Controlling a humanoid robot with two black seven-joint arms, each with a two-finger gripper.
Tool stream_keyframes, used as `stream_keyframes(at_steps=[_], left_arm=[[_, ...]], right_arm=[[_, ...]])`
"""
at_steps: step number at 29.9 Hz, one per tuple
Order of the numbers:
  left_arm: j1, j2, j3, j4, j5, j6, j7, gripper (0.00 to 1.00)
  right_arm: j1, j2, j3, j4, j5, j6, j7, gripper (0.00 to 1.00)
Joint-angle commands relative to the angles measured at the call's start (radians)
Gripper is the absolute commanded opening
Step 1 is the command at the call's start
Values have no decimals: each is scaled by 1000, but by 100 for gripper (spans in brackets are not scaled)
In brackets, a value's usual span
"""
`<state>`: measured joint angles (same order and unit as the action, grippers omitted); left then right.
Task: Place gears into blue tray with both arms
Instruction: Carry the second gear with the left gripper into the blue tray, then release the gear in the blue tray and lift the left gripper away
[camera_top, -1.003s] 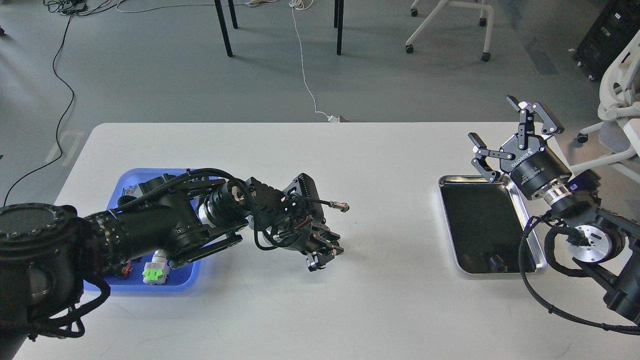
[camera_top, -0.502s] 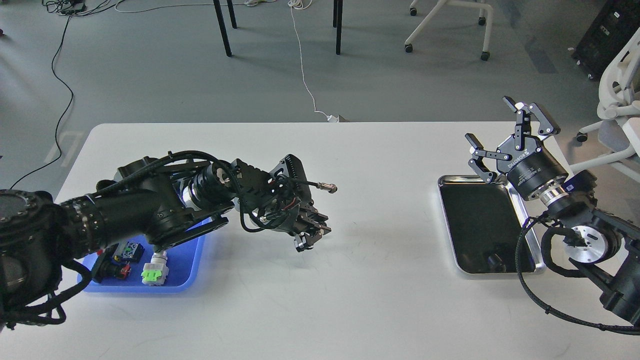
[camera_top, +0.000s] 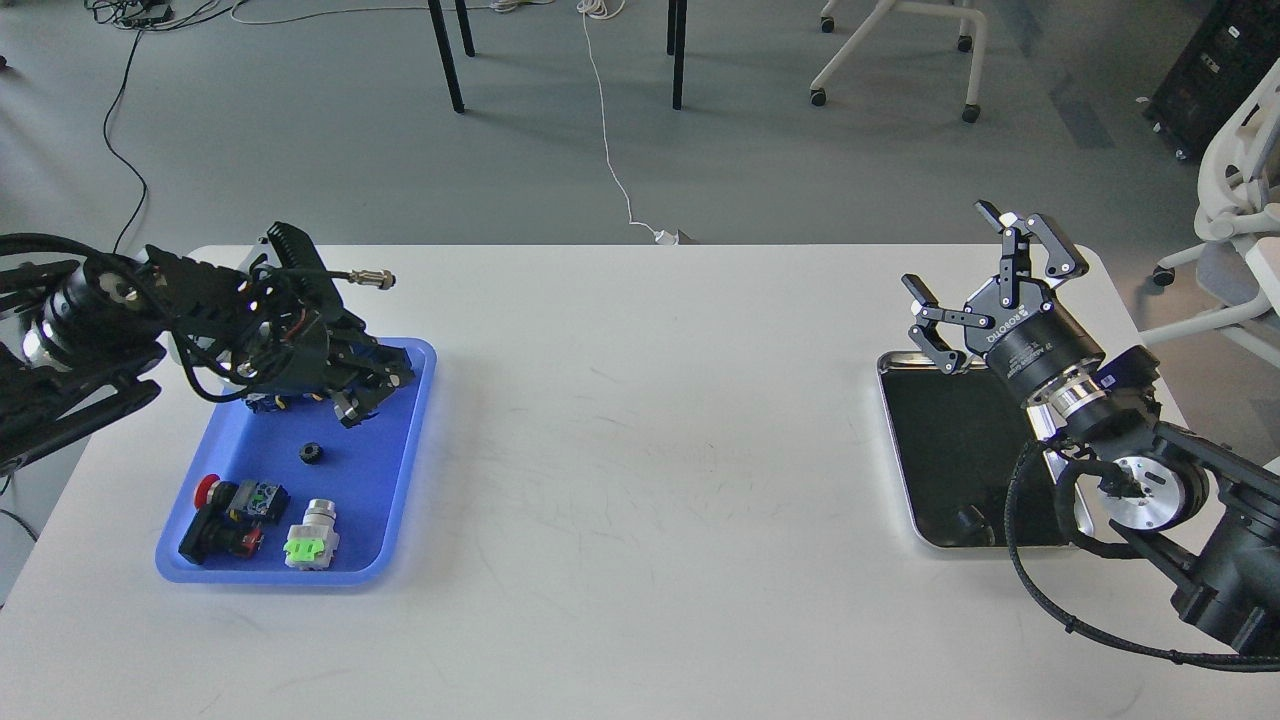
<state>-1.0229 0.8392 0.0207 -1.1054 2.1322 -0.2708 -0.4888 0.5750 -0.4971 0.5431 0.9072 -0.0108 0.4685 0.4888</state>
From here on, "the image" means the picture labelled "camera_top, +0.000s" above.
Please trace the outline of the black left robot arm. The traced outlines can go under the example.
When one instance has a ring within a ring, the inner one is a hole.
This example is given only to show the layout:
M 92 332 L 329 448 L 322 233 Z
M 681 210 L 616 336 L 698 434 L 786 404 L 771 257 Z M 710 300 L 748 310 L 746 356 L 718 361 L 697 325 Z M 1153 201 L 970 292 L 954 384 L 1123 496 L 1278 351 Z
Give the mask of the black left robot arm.
M 20 331 L 20 345 L 3 348 L 3 473 L 154 401 L 160 388 L 147 373 L 168 351 L 210 402 L 271 411 L 328 400 L 344 427 L 413 379 L 407 352 L 369 334 L 335 286 L 389 290 L 393 274 L 330 270 L 283 222 L 264 238 L 270 252 L 234 269 L 154 246 L 127 258 L 54 234 L 5 234 L 4 255 L 56 260 L 3 273 L 3 316 Z

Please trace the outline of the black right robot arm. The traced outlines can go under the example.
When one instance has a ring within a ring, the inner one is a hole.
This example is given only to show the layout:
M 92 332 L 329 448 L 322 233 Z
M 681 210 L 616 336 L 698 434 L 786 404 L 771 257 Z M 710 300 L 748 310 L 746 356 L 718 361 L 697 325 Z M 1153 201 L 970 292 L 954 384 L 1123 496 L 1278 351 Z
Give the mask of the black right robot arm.
M 1001 238 L 998 270 L 960 309 L 902 277 L 909 334 L 943 374 L 983 361 L 1021 407 L 1046 406 L 1062 425 L 1028 441 L 1009 478 L 1004 530 L 1028 594 L 1065 632 L 1129 653 L 1221 673 L 1277 670 L 1277 475 L 1165 421 L 1155 397 L 1158 360 L 1135 345 L 1114 359 L 1065 309 L 1057 286 L 1089 266 L 1039 214 L 979 200 Z M 1034 456 L 1064 460 L 1053 510 L 1065 539 L 1102 559 L 1143 559 L 1169 578 L 1178 616 L 1228 653 L 1153 648 L 1084 623 L 1029 577 L 1014 525 L 1018 489 Z

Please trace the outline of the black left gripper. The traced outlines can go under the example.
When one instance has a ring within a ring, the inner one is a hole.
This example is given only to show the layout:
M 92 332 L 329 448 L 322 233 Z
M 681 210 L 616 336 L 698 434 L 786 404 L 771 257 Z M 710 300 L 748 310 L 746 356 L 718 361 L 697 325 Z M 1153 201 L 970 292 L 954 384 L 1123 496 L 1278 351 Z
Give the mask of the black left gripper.
M 244 400 L 332 395 L 338 421 L 357 427 L 416 378 L 404 348 L 365 341 L 365 324 L 353 318 L 306 320 L 293 334 L 264 323 L 239 351 L 239 374 L 250 379 Z

